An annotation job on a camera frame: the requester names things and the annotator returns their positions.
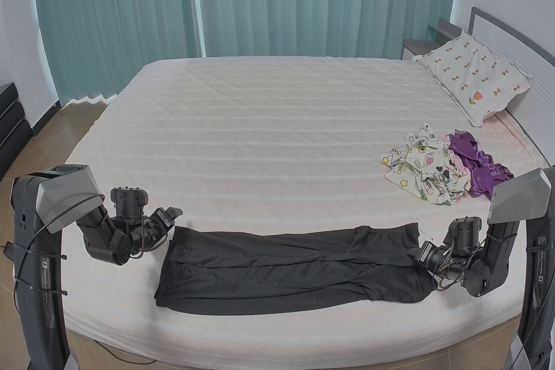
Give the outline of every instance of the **bed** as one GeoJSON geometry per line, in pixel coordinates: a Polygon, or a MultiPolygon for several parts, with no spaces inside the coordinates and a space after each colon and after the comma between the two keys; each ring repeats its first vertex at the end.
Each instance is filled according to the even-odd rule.
{"type": "MultiPolygon", "coordinates": [[[[471,131],[484,151],[515,175],[546,166],[545,158],[553,162],[551,135],[538,131],[534,113],[543,106],[545,119],[555,116],[553,93],[545,94],[555,91],[555,61],[477,9],[471,27],[536,79],[510,104],[510,113],[500,112],[480,128],[472,127],[413,61],[161,60],[145,66],[107,107],[68,163],[90,165],[106,194],[115,186],[144,188],[146,213],[180,207],[184,215],[177,224],[199,231],[266,235],[417,221],[421,242],[440,243],[456,217],[485,221],[489,200],[465,195],[452,207],[438,207],[384,179],[380,156],[401,145],[407,132],[420,123],[441,135],[471,131]],[[534,95],[549,100],[540,103],[534,95]]],[[[219,317],[156,306],[153,295],[166,250],[167,244],[115,267],[91,260],[79,228],[68,227],[63,237],[68,261],[62,264],[66,327],[190,367],[369,365],[432,352],[517,316],[526,263],[522,225],[507,281],[481,298],[454,286],[418,304],[359,301],[315,311],[219,317]]]]}

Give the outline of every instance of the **floor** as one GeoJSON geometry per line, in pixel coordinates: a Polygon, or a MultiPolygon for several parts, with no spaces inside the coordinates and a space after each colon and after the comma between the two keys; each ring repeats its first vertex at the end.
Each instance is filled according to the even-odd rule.
{"type": "MultiPolygon", "coordinates": [[[[14,164],[0,181],[0,245],[13,241],[13,210],[10,207],[12,180],[32,171],[39,171],[64,164],[75,145],[100,117],[104,103],[72,103],[60,110],[40,134],[31,139],[14,164]]],[[[0,256],[0,370],[23,370],[29,357],[19,322],[13,306],[13,264],[0,256]]],[[[508,353],[510,339],[518,326],[518,319],[444,348],[435,353],[409,360],[376,366],[357,367],[350,370],[500,370],[508,353]]],[[[68,331],[68,341],[75,351],[81,370],[130,370],[138,368],[122,363],[90,339],[68,331]]],[[[127,360],[140,358],[113,350],[127,360]]],[[[168,370],[169,365],[156,363],[145,366],[150,370],[168,370]]]]}

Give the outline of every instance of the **pillow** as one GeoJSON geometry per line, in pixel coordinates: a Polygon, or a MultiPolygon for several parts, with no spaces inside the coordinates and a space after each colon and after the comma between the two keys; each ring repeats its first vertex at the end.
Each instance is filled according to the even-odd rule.
{"type": "Polygon", "coordinates": [[[530,88],[512,61],[494,54],[464,30],[442,47],[412,59],[428,70],[474,126],[481,126],[530,88]]]}

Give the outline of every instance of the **headboard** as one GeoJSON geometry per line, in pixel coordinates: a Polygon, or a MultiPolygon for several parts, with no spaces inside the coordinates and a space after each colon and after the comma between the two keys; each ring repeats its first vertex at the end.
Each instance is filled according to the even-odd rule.
{"type": "Polygon", "coordinates": [[[526,75],[531,88],[517,95],[507,111],[555,165],[555,57],[501,20],[474,7],[468,33],[492,51],[506,55],[526,75]]]}

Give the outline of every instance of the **purple garment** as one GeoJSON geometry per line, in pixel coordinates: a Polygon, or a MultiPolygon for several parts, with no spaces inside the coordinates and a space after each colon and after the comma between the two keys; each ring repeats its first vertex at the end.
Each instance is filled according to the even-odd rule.
{"type": "Polygon", "coordinates": [[[491,199],[494,186],[514,177],[506,166],[494,164],[489,154],[478,151],[478,142],[469,132],[456,131],[454,135],[449,134],[449,139],[449,148],[459,155],[462,164],[471,172],[470,193],[473,196],[487,193],[491,199]]]}

